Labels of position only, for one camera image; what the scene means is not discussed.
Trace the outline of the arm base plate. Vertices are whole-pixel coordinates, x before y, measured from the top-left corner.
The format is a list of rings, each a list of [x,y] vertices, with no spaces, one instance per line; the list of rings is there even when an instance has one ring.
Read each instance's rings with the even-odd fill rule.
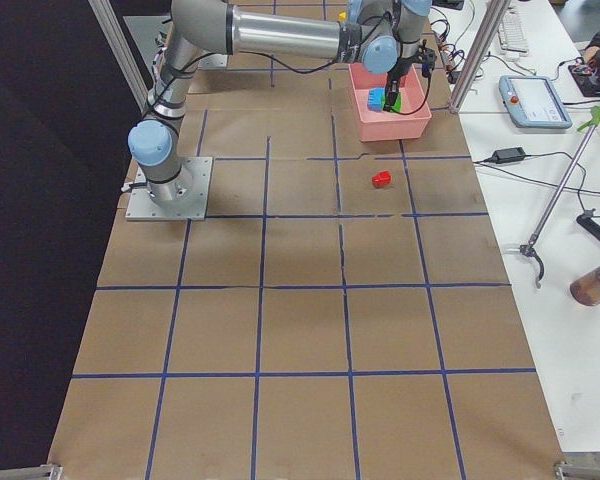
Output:
[[[212,178],[212,157],[181,158],[179,176],[169,183],[149,182],[141,168],[129,187],[128,221],[203,221]]]

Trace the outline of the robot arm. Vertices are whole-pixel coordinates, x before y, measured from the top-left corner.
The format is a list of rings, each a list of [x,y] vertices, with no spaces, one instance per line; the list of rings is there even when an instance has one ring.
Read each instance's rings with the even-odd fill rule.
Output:
[[[150,203],[180,210],[205,199],[208,183],[177,153],[186,97],[199,69],[223,69],[243,53],[276,61],[281,54],[318,59],[322,68],[359,64],[382,75],[381,112],[402,114],[400,88],[411,67],[429,74],[436,55],[421,35],[429,1],[350,1],[341,20],[244,11],[227,1],[174,1],[171,27],[153,61],[154,85],[128,147]]]

